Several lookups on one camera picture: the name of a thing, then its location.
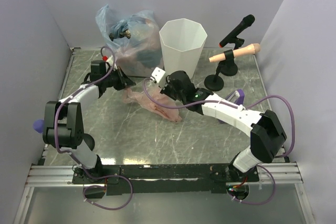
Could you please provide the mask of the pink plastic trash bag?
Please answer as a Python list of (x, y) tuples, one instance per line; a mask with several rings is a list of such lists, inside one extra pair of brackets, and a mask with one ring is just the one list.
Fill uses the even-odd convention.
[[(161, 94), (158, 86), (149, 87), (148, 93), (157, 103), (176, 107), (175, 101), (168, 96)], [(150, 100), (144, 91), (136, 92), (131, 88), (127, 88), (123, 91), (122, 101), (124, 103), (138, 103), (142, 108), (172, 122), (180, 122), (182, 120), (178, 109), (168, 109), (159, 106), (157, 103)]]

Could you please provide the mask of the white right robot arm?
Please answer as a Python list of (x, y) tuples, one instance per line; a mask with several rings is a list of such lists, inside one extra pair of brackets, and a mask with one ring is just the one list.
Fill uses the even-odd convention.
[(275, 112), (249, 110), (210, 90), (197, 88), (183, 70), (167, 74), (155, 68), (152, 78), (162, 94), (180, 101), (183, 107), (227, 123), (250, 138), (249, 146), (239, 152), (228, 166), (227, 173), (232, 180), (241, 181), (256, 165), (271, 163), (287, 138)]

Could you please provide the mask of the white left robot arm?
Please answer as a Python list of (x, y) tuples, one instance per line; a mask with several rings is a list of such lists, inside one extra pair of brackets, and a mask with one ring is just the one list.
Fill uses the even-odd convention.
[(59, 101), (45, 106), (43, 141), (58, 153), (67, 154), (86, 179), (98, 183), (104, 171), (100, 157), (93, 152), (95, 141), (84, 131), (82, 113), (91, 103), (102, 97), (108, 88), (117, 91), (135, 85), (120, 67), (103, 60), (94, 60), (80, 87)]

